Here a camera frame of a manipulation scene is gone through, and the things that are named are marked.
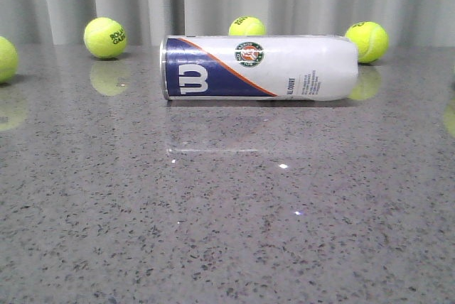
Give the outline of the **white blue tennis ball can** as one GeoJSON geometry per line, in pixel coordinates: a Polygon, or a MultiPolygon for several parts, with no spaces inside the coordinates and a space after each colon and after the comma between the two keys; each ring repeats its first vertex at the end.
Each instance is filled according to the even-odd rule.
{"type": "Polygon", "coordinates": [[[342,36],[168,36],[160,47],[166,99],[345,99],[358,49],[342,36]]]}

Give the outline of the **yellow tennis ball centre back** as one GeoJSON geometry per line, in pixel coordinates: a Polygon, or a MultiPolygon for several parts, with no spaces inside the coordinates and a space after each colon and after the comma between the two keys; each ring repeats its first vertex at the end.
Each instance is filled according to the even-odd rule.
{"type": "Polygon", "coordinates": [[[253,16],[240,16],[229,27],[229,36],[263,36],[267,32],[265,25],[253,16]]]}

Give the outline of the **yellow Roland Garros tennis ball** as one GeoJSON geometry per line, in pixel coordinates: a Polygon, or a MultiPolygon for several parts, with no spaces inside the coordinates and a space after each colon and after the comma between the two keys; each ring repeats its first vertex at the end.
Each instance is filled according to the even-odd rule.
{"type": "Polygon", "coordinates": [[[115,58],[127,46],[127,34],[117,21],[99,17],[91,20],[84,31],[85,47],[97,58],[115,58]]]}

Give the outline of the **yellow tennis ball right back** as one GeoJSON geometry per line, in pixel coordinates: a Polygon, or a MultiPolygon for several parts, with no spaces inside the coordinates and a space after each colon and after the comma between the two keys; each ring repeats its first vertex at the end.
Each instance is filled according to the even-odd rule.
{"type": "Polygon", "coordinates": [[[359,63],[372,63],[381,58],[387,51],[389,38],[386,30],[372,21],[353,24],[345,33],[358,49],[359,63]]]}

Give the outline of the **yellow tennis ball edge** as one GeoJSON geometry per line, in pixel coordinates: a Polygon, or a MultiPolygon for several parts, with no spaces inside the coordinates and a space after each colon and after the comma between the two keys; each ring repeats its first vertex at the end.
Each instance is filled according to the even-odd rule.
{"type": "Polygon", "coordinates": [[[9,81],[18,68],[18,53],[16,47],[7,38],[0,37],[0,82],[9,81]]]}

